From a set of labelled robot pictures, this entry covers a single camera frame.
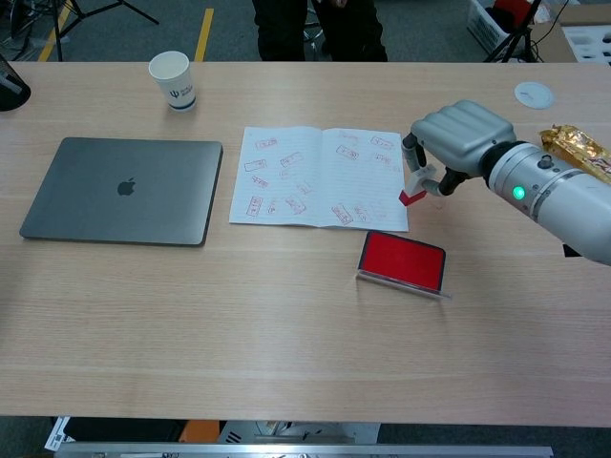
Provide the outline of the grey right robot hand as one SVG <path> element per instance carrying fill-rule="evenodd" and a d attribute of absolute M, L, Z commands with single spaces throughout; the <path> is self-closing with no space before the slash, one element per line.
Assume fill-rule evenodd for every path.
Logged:
<path fill-rule="evenodd" d="M 449 196 L 464 181 L 485 177 L 485 161 L 516 144 L 508 120 L 471 100 L 427 114 L 402 140 L 411 171 L 406 194 Z"/>

